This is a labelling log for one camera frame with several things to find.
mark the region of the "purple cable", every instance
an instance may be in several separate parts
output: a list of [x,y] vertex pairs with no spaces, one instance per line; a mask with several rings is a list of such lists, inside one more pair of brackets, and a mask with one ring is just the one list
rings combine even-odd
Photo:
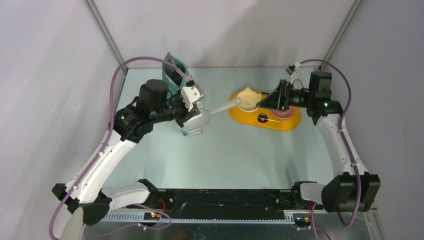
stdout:
[[159,213],[159,214],[165,216],[169,220],[168,224],[165,225],[165,226],[161,226],[161,227],[151,227],[151,226],[143,225],[141,223],[133,223],[133,224],[128,224],[128,225],[122,226],[122,227],[120,227],[118,229],[115,229],[113,231],[110,231],[110,232],[107,232],[107,233],[100,233],[100,234],[93,232],[89,227],[87,227],[88,232],[91,235],[96,236],[96,237],[104,237],[104,236],[108,236],[108,235],[114,234],[116,232],[119,232],[119,231],[121,231],[123,229],[126,229],[126,228],[129,228],[129,227],[143,227],[145,229],[151,229],[151,230],[162,230],[162,229],[166,229],[167,227],[169,227],[172,224],[171,217],[168,214],[164,213],[163,211],[157,211],[157,210],[155,210],[153,208],[150,208],[148,206],[144,206],[142,204],[134,203],[133,205],[135,205],[137,207],[140,207],[140,208],[147,209],[147,210],[152,211],[152,212],[155,212],[155,213]]
[[[296,229],[299,229],[299,230],[310,230],[308,227],[298,227],[296,225],[296,223],[293,224],[292,226],[295,227]],[[320,231],[320,232],[322,232],[328,238],[328,240],[332,240],[331,237],[330,237],[330,235],[328,235],[328,233],[326,233],[326,231],[324,231],[323,229],[321,229],[319,227],[315,227],[315,229],[318,230],[318,231]]]
[[[163,64],[166,64],[168,66],[170,66],[171,68],[173,68],[178,74],[180,74],[184,79],[187,79],[188,77],[175,65],[173,65],[170,62],[167,62],[165,60],[162,60],[160,58],[157,57],[152,57],[152,56],[138,56],[138,57],[133,57],[130,58],[126,61],[124,61],[123,63],[121,63],[115,70],[115,73],[113,74],[112,77],[112,82],[110,84],[110,125],[109,125],[109,132],[107,133],[107,137],[103,143],[103,145],[100,147],[99,152],[104,152],[106,146],[109,143],[109,140],[111,139],[112,136],[112,130],[114,129],[114,115],[115,115],[115,104],[114,104],[114,88],[115,88],[115,81],[118,77],[118,73],[120,72],[120,70],[126,66],[129,63],[132,63],[134,61],[138,61],[138,60],[151,60],[151,61],[156,61],[156,62],[160,62]],[[90,169],[94,166],[94,164],[96,164],[96,162],[99,160],[100,155],[97,154],[93,160],[91,160],[91,162],[88,164],[88,166],[84,169],[84,171],[81,173],[81,175],[76,179],[75,183],[73,184],[73,186],[78,186],[78,184],[80,184],[80,182],[83,180],[83,178],[87,175],[87,173],[90,171]],[[71,194],[74,192],[74,188],[70,188],[69,192],[65,195],[65,197],[62,199],[62,201],[60,201],[59,205],[57,206],[56,210],[53,213],[53,216],[51,217],[50,220],[50,224],[48,226],[48,235],[50,236],[51,240],[59,240],[58,238],[55,237],[54,233],[53,233],[53,226],[55,224],[55,220],[56,217],[59,214],[59,211],[61,210],[61,208],[63,207],[63,205],[65,204],[66,200],[71,196]]]
[[343,139],[344,145],[346,146],[347,152],[349,153],[350,162],[352,163],[353,170],[355,171],[357,192],[356,192],[355,206],[354,206],[354,209],[352,211],[352,216],[350,217],[349,222],[346,224],[345,221],[343,220],[342,216],[340,215],[340,213],[338,212],[337,214],[338,214],[343,226],[345,226],[346,228],[350,228],[354,224],[355,217],[358,213],[359,205],[361,203],[361,194],[362,194],[361,176],[360,176],[360,173],[359,173],[359,169],[358,169],[358,166],[356,166],[356,160],[355,160],[354,154],[352,152],[351,146],[348,143],[348,139],[346,138],[345,133],[342,131],[343,118],[345,118],[346,112],[348,111],[348,108],[351,105],[351,99],[352,99],[351,85],[349,84],[348,79],[342,73],[342,71],[340,71],[336,66],[329,63],[328,61],[321,60],[321,59],[308,59],[308,60],[305,60],[305,61],[301,61],[300,64],[305,64],[305,63],[309,63],[309,62],[321,62],[323,64],[326,64],[326,65],[332,67],[336,72],[338,72],[338,74],[340,74],[341,78],[343,78],[344,83],[346,83],[346,87],[347,87],[347,93],[348,93],[347,103],[346,103],[346,107],[344,108],[343,113],[340,116],[340,119],[338,120],[338,130],[340,132],[341,138]]

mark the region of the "purple hose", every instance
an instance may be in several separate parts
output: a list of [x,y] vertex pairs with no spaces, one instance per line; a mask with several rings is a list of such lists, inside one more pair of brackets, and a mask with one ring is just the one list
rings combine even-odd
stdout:
[[[126,66],[129,63],[132,63],[134,61],[138,61],[138,60],[151,60],[151,61],[156,61],[156,62],[160,62],[163,64],[166,64],[170,67],[172,67],[173,69],[175,69],[175,71],[180,74],[184,79],[187,79],[188,77],[175,65],[173,65],[170,62],[167,62],[165,60],[162,60],[160,58],[157,57],[152,57],[152,56],[138,56],[138,57],[133,57],[130,58],[126,61],[124,61],[123,63],[121,63],[115,70],[115,73],[113,74],[112,77],[112,82],[110,84],[110,125],[109,125],[109,132],[107,133],[107,137],[103,143],[103,145],[100,147],[99,152],[104,152],[106,146],[109,143],[109,140],[111,139],[112,136],[112,130],[114,129],[114,115],[115,115],[115,104],[114,104],[114,87],[115,87],[115,81],[118,77],[118,73],[120,72],[120,70]],[[88,166],[84,169],[84,171],[81,173],[81,175],[76,179],[75,183],[73,184],[74,186],[78,186],[78,184],[83,180],[83,178],[87,175],[87,173],[90,171],[90,169],[94,166],[94,164],[96,164],[96,162],[99,160],[100,155],[97,154],[93,160],[91,160],[91,162],[88,164]],[[58,238],[55,237],[54,233],[53,233],[53,225],[55,224],[55,220],[56,217],[59,214],[59,211],[61,210],[61,208],[63,207],[63,205],[65,204],[66,200],[71,196],[71,194],[74,192],[74,188],[70,188],[69,192],[65,195],[65,197],[62,199],[62,201],[60,201],[59,205],[57,206],[56,210],[53,213],[53,216],[51,217],[50,220],[50,224],[48,226],[48,235],[50,236],[51,240],[59,240]]]
[[328,61],[321,60],[321,59],[308,59],[308,60],[305,60],[305,61],[301,61],[300,64],[305,64],[305,63],[309,63],[309,62],[321,62],[323,64],[326,64],[326,65],[332,67],[336,72],[338,72],[338,74],[340,74],[341,78],[343,78],[344,82],[346,83],[346,87],[347,87],[347,93],[348,93],[347,103],[346,103],[346,107],[344,108],[343,113],[340,116],[340,119],[338,120],[338,130],[340,131],[341,138],[343,139],[344,145],[346,146],[347,152],[349,153],[350,162],[352,163],[353,170],[355,171],[357,192],[356,192],[355,206],[354,206],[354,209],[352,211],[352,216],[350,217],[349,222],[346,224],[345,221],[342,219],[342,216],[340,215],[340,213],[338,213],[338,216],[339,216],[343,226],[350,228],[354,224],[355,217],[358,213],[359,205],[361,203],[361,194],[362,194],[361,176],[360,176],[360,173],[359,173],[359,169],[358,169],[358,166],[356,166],[356,160],[355,160],[354,154],[352,152],[352,149],[349,146],[348,139],[346,138],[345,133],[342,131],[343,118],[345,117],[346,112],[348,111],[348,108],[351,105],[351,99],[352,99],[351,85],[349,84],[348,79],[342,73],[342,71],[340,71],[336,66],[329,63]]
[[113,231],[110,231],[110,232],[107,232],[107,233],[100,233],[100,234],[99,234],[99,233],[95,233],[95,232],[93,232],[93,231],[92,231],[92,230],[88,227],[88,228],[87,228],[88,232],[89,232],[91,235],[93,235],[93,236],[97,236],[97,237],[104,237],[104,236],[108,236],[108,235],[114,234],[114,233],[116,233],[116,232],[119,232],[119,231],[121,231],[121,230],[123,230],[123,229],[126,229],[126,228],[129,228],[129,227],[143,227],[143,228],[145,228],[145,229],[151,229],[151,230],[162,230],[162,229],[166,229],[167,227],[169,227],[169,226],[172,224],[172,219],[171,219],[171,217],[170,217],[168,214],[164,213],[163,211],[157,211],[157,210],[155,210],[155,209],[153,209],[153,208],[150,208],[150,207],[148,207],[148,206],[144,206],[144,205],[142,205],[142,204],[137,204],[137,203],[135,203],[135,204],[133,204],[133,205],[135,205],[135,206],[137,206],[137,207],[140,207],[140,208],[147,209],[147,210],[152,211],[152,212],[155,212],[155,213],[159,213],[159,214],[161,214],[162,216],[165,216],[165,217],[169,220],[168,224],[166,224],[165,226],[161,226],[161,227],[151,227],[151,226],[143,225],[143,224],[141,224],[141,223],[133,223],[133,224],[128,224],[128,225],[122,226],[122,227],[120,227],[120,228],[118,228],[118,229],[115,229],[115,230],[113,230]]
[[[309,227],[298,227],[296,224],[294,224],[292,226],[295,227],[296,229],[298,228],[299,230],[309,230]],[[319,227],[315,227],[314,229],[322,232],[328,238],[328,240],[332,240],[331,237],[330,237],[330,235],[328,233],[326,233],[326,231],[324,231],[323,229],[321,229]],[[318,235],[317,234],[315,235],[315,238],[316,238],[316,240],[320,240],[318,238]]]

